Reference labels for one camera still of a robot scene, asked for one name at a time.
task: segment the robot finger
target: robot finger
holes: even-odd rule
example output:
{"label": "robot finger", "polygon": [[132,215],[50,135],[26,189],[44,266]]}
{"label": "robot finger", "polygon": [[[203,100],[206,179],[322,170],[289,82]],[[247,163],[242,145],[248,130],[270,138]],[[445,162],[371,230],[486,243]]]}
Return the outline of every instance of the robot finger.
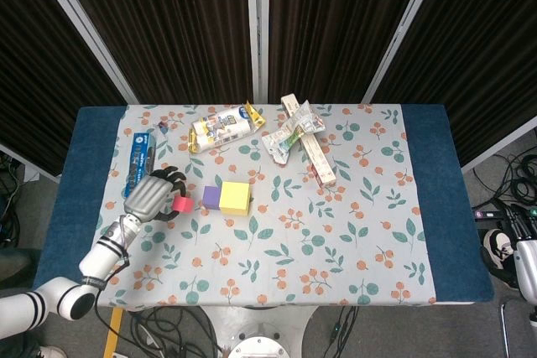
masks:
{"label": "robot finger", "polygon": [[157,221],[170,221],[173,220],[177,215],[179,215],[179,211],[172,211],[168,214],[159,212],[155,217],[154,220]]}
{"label": "robot finger", "polygon": [[179,175],[179,179],[181,179],[181,180],[186,180],[186,175],[185,175],[185,174],[183,174],[182,172],[180,172],[180,171],[177,171],[177,172],[176,172],[176,174],[178,174],[178,175]]}
{"label": "robot finger", "polygon": [[169,174],[176,171],[177,167],[170,165],[164,169],[157,169],[151,173],[151,176],[156,176],[157,178],[166,179]]}
{"label": "robot finger", "polygon": [[172,172],[176,171],[177,167],[174,165],[170,165],[169,167],[164,168],[164,171],[166,174],[171,174]]}
{"label": "robot finger", "polygon": [[173,184],[176,179],[180,178],[180,176],[181,172],[173,172],[168,178],[166,178],[166,180]]}
{"label": "robot finger", "polygon": [[151,173],[151,176],[154,176],[155,178],[159,179],[166,179],[166,176],[168,176],[167,173],[163,169],[157,169],[156,171],[153,171]]}
{"label": "robot finger", "polygon": [[172,192],[175,192],[176,190],[180,191],[180,195],[185,197],[186,195],[186,186],[184,182],[175,182],[174,187],[171,188]]}

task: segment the blue package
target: blue package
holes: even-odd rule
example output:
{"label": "blue package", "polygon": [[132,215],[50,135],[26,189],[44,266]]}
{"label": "blue package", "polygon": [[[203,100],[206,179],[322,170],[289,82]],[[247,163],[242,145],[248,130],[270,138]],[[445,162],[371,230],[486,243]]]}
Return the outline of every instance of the blue package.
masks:
{"label": "blue package", "polygon": [[154,145],[154,137],[149,133],[134,133],[131,156],[128,162],[128,178],[125,188],[126,198],[138,182],[146,174],[151,174],[153,171]]}

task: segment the red object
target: red object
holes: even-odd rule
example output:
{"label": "red object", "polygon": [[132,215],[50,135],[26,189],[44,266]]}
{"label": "red object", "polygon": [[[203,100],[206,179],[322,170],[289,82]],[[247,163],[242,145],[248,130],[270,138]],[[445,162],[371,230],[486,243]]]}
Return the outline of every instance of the red object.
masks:
{"label": "red object", "polygon": [[174,197],[174,202],[172,203],[171,208],[180,213],[191,213],[194,208],[194,200],[177,195]]}

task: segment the snack wrapper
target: snack wrapper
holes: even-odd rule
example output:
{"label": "snack wrapper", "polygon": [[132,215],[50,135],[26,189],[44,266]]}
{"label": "snack wrapper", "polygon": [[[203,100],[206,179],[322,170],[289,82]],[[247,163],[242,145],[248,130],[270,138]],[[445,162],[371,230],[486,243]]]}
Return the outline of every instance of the snack wrapper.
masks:
{"label": "snack wrapper", "polygon": [[188,133],[188,149],[201,153],[238,138],[255,133],[265,123],[249,102],[192,122]]}
{"label": "snack wrapper", "polygon": [[263,144],[275,163],[286,164],[289,150],[302,136],[325,130],[323,121],[311,110],[310,103],[302,106],[276,132],[263,136]]}

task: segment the shoe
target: shoe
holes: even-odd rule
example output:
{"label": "shoe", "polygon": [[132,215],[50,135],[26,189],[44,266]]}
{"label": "shoe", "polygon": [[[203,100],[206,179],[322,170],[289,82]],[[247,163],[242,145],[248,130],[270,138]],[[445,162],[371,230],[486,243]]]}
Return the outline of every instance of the shoe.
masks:
{"label": "shoe", "polygon": [[35,358],[67,358],[67,354],[58,347],[40,347]]}
{"label": "shoe", "polygon": [[504,269],[503,263],[513,255],[509,237],[500,230],[490,230],[483,238],[483,246],[487,249],[493,263],[499,269]]}

